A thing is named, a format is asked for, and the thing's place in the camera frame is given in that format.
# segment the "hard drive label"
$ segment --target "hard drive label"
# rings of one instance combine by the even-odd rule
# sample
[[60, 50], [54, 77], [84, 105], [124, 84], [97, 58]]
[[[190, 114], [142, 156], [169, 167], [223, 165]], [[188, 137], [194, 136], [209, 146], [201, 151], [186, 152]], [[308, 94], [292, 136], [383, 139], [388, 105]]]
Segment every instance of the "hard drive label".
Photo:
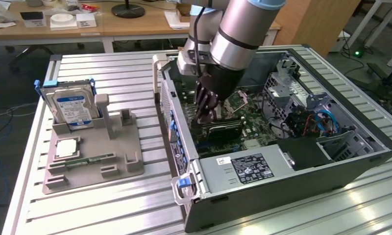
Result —
[[88, 108], [84, 107], [84, 96], [72, 96], [57, 98], [60, 110], [65, 122], [73, 126], [81, 126], [92, 122], [92, 116]]
[[243, 184], [248, 184], [275, 176], [261, 153], [232, 159], [231, 163]]

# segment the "hard drive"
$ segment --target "hard drive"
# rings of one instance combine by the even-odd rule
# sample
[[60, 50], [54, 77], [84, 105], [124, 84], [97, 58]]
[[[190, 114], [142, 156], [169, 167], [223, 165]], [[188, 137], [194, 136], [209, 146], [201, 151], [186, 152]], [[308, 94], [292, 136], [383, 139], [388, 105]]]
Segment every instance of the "hard drive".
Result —
[[40, 88], [40, 94], [53, 114], [54, 123], [65, 122], [70, 130], [93, 126], [92, 119], [98, 118], [100, 113], [94, 105], [92, 79], [73, 82], [46, 81]]

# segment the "white label sticker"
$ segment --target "white label sticker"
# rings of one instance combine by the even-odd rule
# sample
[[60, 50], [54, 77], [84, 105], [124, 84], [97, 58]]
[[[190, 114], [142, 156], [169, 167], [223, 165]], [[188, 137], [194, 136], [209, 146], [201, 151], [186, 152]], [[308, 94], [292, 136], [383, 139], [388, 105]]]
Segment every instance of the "white label sticker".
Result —
[[231, 163], [231, 157], [217, 158], [217, 165], [224, 165]]
[[84, 107], [84, 96], [72, 96], [57, 98], [58, 107], [64, 115], [65, 122], [70, 125], [80, 126], [90, 123], [92, 116], [88, 108]]
[[81, 36], [98, 36], [100, 33], [81, 33]]

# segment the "floor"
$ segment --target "floor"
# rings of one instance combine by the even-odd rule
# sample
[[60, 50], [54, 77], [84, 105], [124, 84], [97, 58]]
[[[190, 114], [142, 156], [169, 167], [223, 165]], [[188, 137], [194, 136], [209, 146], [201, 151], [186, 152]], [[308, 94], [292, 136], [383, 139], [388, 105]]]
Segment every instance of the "floor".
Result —
[[[359, 15], [351, 18], [345, 30], [352, 33], [363, 19], [364, 15]], [[359, 42], [353, 45], [352, 50], [360, 45], [360, 40], [367, 37], [368, 32], [376, 25], [376, 21], [372, 21], [364, 32], [359, 37]], [[172, 40], [176, 46], [184, 44], [184, 40]], [[161, 44], [160, 40], [148, 40], [141, 42], [141, 48], [134, 47], [134, 42], [116, 43], [114, 51], [134, 51], [134, 50], [160, 50], [169, 49], [166, 41]], [[78, 49], [76, 44], [50, 45], [49, 48], [56, 54], [88, 54], [88, 53], [102, 53], [102, 45], [100, 43], [85, 43], [85, 48]], [[24, 103], [37, 102], [38, 95], [33, 90], [33, 81], [41, 80], [45, 76], [49, 56], [42, 51], [33, 52], [26, 59], [18, 63], [20, 73], [13, 74], [6, 64], [12, 58], [20, 53], [26, 47], [16, 47], [13, 53], [8, 53], [4, 47], [0, 47], [0, 107], [13, 107]], [[389, 72], [392, 68], [385, 66], [385, 63], [392, 57], [392, 29], [385, 28], [381, 36], [376, 40], [372, 46], [373, 54], [365, 54], [360, 59], [363, 63], [376, 63], [380, 65], [385, 72]], [[327, 56], [327, 60], [333, 66], [345, 72], [359, 66], [357, 62], [353, 62], [344, 58], [339, 53], [331, 53]], [[349, 73], [351, 77], [361, 79], [363, 81], [369, 79], [369, 75], [365, 73], [365, 68], [356, 70]], [[34, 110], [34, 105], [20, 108], [14, 111], [14, 114], [25, 114]], [[4, 115], [0, 117], [1, 122], [8, 121], [9, 116]], [[14, 187], [20, 162], [24, 154], [24, 148], [28, 141], [28, 135], [30, 130], [30, 124], [33, 115], [24, 117], [14, 117], [12, 120], [12, 132], [2, 141], [0, 141], [0, 161], [5, 170], [5, 177], [8, 179], [8, 197], [0, 201], [0, 232], [5, 220], [8, 203], [10, 200], [12, 189]], [[0, 174], [0, 197], [4, 193], [4, 181]]]

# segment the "paper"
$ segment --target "paper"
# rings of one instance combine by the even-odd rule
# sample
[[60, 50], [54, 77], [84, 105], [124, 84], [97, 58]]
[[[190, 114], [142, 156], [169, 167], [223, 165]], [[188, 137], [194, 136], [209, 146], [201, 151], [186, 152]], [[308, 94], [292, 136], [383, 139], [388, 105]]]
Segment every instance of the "paper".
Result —
[[10, 7], [10, 3], [5, 2], [5, 1], [0, 1], [0, 5], [8, 10], [8, 8]]
[[172, 29], [188, 29], [190, 27], [190, 23], [180, 22], [176, 12], [164, 11], [164, 15]]
[[6, 28], [6, 27], [10, 27], [10, 26], [14, 26], [14, 22], [10, 22], [10, 23], [0, 23], [0, 28]]

